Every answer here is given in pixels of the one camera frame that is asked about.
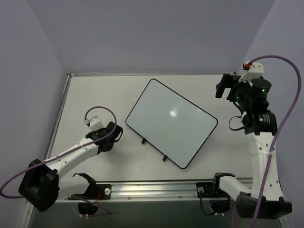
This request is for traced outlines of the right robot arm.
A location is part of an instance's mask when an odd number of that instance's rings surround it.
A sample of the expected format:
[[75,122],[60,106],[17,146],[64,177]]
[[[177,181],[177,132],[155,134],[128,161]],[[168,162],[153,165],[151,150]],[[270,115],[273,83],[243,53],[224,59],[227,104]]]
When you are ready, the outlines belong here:
[[227,100],[240,111],[244,134],[249,142],[252,162],[252,187],[247,188],[230,173],[215,173],[212,193],[226,193],[236,203],[241,218],[276,219],[292,212],[284,199],[277,173],[275,135],[276,116],[269,109],[267,94],[271,83],[262,76],[242,81],[240,76],[224,74],[216,85],[216,98],[229,88]]

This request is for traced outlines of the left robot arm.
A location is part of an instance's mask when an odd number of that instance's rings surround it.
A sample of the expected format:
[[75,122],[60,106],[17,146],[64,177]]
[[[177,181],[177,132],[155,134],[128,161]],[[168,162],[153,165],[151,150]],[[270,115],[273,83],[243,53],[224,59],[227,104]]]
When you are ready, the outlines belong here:
[[19,194],[40,212],[64,197],[97,198],[100,190],[88,174],[76,172],[69,180],[62,182],[61,179],[87,159],[112,150],[122,134],[122,127],[109,122],[106,127],[89,132],[79,143],[56,157],[33,160],[19,186]]

